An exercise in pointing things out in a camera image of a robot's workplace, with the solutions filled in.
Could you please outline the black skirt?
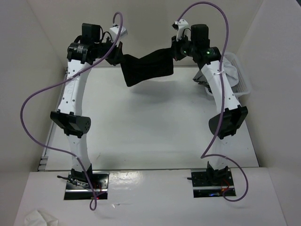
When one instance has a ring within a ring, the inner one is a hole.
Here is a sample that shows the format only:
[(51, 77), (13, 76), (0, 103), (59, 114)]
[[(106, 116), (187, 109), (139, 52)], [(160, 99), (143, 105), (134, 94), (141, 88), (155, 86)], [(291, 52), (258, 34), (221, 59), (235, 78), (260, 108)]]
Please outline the black skirt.
[(126, 54), (122, 57), (120, 65), (128, 87), (142, 81), (165, 77), (174, 73), (170, 48), (156, 50), (141, 58)]

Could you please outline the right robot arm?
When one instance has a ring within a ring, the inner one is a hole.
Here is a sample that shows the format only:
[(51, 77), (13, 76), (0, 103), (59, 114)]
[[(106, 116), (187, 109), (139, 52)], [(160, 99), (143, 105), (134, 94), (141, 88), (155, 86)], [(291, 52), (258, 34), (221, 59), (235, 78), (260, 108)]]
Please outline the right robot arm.
[(183, 19), (176, 21), (173, 28), (177, 31), (172, 38), (174, 59), (191, 57), (205, 77), (214, 97), (218, 114), (208, 123), (215, 138), (214, 148), (205, 155), (216, 156), (217, 159), (207, 163), (206, 174), (199, 180), (213, 186), (220, 185), (229, 177), (226, 155), (230, 138), (244, 122), (248, 109), (241, 106), (232, 91), (219, 49), (210, 46), (208, 26), (205, 24), (190, 26)]

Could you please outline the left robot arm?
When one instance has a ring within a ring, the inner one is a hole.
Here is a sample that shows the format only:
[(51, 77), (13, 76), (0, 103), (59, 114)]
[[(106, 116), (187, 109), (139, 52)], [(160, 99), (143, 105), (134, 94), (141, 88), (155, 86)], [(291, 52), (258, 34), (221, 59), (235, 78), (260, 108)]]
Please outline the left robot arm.
[(82, 24), (82, 34), (67, 48), (68, 70), (63, 97), (50, 114), (51, 120), (67, 136), (72, 154), (71, 174), (68, 180), (88, 188), (93, 184), (92, 163), (87, 152), (87, 133), (91, 119), (82, 115), (82, 101), (91, 66), (97, 59), (115, 61), (121, 51), (119, 39), (127, 34), (125, 27), (114, 24), (104, 41), (102, 28), (95, 24)]

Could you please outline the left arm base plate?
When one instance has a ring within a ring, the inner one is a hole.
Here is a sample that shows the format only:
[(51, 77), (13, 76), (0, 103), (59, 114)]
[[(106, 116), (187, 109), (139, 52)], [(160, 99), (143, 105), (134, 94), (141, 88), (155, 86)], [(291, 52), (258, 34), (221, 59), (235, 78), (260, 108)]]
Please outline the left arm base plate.
[[(71, 177), (69, 173), (67, 178), (64, 178), (66, 182), (64, 200), (91, 200), (93, 199), (92, 190), (88, 182), (83, 182)], [(92, 175), (91, 183), (96, 193), (98, 200), (107, 200), (108, 198), (108, 173), (96, 173)]]

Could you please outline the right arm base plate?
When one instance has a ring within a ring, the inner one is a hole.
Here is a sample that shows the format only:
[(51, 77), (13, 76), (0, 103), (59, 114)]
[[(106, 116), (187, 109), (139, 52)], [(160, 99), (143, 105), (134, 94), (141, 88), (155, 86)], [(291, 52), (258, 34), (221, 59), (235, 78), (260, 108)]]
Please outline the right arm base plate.
[(194, 198), (222, 197), (223, 192), (225, 192), (226, 197), (236, 196), (230, 170), (225, 176), (218, 177), (214, 181), (209, 180), (205, 169), (192, 170), (187, 179), (192, 182)]

